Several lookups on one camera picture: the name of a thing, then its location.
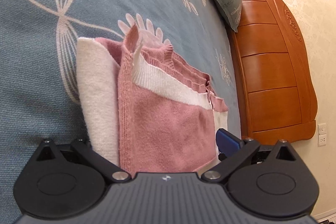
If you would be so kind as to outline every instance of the wall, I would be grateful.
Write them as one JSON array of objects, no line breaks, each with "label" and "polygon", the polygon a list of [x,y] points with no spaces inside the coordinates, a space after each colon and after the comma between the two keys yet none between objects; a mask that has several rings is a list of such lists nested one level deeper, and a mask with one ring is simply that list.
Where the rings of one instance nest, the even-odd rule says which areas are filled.
[{"label": "wall", "polygon": [[293,143],[320,186],[313,210],[317,219],[336,213],[336,0],[283,0],[302,31],[318,99],[317,123],[328,126],[327,145]]}]

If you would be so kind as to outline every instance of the baseboard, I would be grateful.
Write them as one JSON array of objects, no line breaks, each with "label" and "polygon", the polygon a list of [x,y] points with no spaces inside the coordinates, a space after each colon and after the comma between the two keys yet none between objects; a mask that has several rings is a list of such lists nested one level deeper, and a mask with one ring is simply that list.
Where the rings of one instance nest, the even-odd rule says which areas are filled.
[{"label": "baseboard", "polygon": [[336,208],[326,211],[324,213],[313,215],[312,217],[315,218],[318,223],[325,221],[329,218],[336,217]]}]

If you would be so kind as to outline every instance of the blue bed sheet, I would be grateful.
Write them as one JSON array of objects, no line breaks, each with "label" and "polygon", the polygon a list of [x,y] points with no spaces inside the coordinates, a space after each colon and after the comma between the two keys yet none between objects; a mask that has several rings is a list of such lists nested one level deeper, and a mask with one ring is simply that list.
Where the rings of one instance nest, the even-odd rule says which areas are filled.
[{"label": "blue bed sheet", "polygon": [[77,37],[121,41],[119,26],[130,17],[211,75],[229,107],[228,131],[240,137],[229,41],[212,0],[0,0],[0,7],[0,223],[20,215],[12,187],[40,140],[66,143],[86,135]]}]

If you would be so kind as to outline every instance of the electrical socket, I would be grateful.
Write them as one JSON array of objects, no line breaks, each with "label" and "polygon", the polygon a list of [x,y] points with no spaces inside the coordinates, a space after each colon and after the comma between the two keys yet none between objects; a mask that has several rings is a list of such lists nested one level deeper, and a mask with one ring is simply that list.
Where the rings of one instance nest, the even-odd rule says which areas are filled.
[{"label": "electrical socket", "polygon": [[319,143],[318,146],[323,146],[327,144],[327,135],[323,134],[323,135],[319,135]]},{"label": "electrical socket", "polygon": [[318,128],[319,128],[319,135],[327,134],[327,124],[326,123],[318,124]]}]

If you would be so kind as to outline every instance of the silver bolt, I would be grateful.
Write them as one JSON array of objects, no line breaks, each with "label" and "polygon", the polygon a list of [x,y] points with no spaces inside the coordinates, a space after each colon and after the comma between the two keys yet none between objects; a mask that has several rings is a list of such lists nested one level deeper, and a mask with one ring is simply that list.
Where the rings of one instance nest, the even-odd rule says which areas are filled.
[{"label": "silver bolt", "polygon": [[114,172],[112,174],[112,178],[114,178],[115,180],[125,180],[128,178],[128,173],[123,171]]},{"label": "silver bolt", "polygon": [[207,178],[207,179],[219,179],[221,177],[221,174],[218,173],[217,171],[207,171],[204,173],[204,176]]}]

